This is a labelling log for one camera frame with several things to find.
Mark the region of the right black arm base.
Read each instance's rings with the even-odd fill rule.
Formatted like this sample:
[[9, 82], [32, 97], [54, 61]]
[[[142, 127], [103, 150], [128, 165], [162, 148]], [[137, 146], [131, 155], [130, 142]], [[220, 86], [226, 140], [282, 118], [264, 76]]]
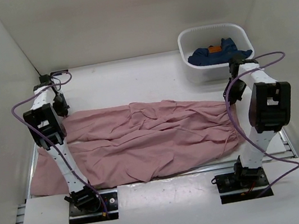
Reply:
[[238, 159], [230, 173], [215, 175], [211, 180], [216, 185], [222, 204], [242, 202], [273, 196], [270, 183], [262, 167], [242, 167]]

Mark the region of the pink trousers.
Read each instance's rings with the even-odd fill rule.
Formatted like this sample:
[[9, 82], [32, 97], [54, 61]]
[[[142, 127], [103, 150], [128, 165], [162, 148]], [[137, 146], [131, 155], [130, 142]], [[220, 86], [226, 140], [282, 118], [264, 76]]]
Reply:
[[148, 182], [235, 151], [237, 111], [218, 101], [171, 101], [77, 111], [65, 118], [69, 150], [95, 188]]

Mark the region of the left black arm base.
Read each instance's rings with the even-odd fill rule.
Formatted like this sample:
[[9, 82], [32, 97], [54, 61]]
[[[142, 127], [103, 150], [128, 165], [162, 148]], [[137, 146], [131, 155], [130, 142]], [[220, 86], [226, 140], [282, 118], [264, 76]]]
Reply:
[[100, 190], [99, 196], [84, 187], [64, 199], [69, 203], [69, 224], [87, 224], [119, 219], [119, 199], [117, 189]]

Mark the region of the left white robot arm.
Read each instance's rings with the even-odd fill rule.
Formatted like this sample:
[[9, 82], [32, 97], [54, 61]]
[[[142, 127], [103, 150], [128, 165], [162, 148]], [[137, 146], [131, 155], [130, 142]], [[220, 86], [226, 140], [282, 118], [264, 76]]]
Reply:
[[68, 115], [69, 106], [61, 89], [53, 81], [47, 81], [36, 85], [33, 91], [32, 107], [23, 113], [23, 120], [36, 145], [51, 155], [63, 175], [69, 189], [65, 200], [80, 211], [98, 211], [102, 206], [100, 197], [90, 188], [66, 142], [67, 131], [61, 119]]

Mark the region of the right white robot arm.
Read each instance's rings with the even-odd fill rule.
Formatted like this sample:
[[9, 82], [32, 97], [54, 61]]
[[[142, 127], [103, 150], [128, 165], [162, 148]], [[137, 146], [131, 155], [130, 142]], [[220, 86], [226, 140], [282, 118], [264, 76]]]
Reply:
[[252, 91], [248, 108], [249, 135], [229, 114], [234, 128], [248, 142], [234, 164], [233, 175], [235, 184], [246, 188], [262, 175], [262, 160], [269, 143], [290, 122], [291, 85], [271, 78], [256, 59], [231, 59], [229, 72], [231, 77], [223, 93], [228, 113], [242, 99], [245, 88]]

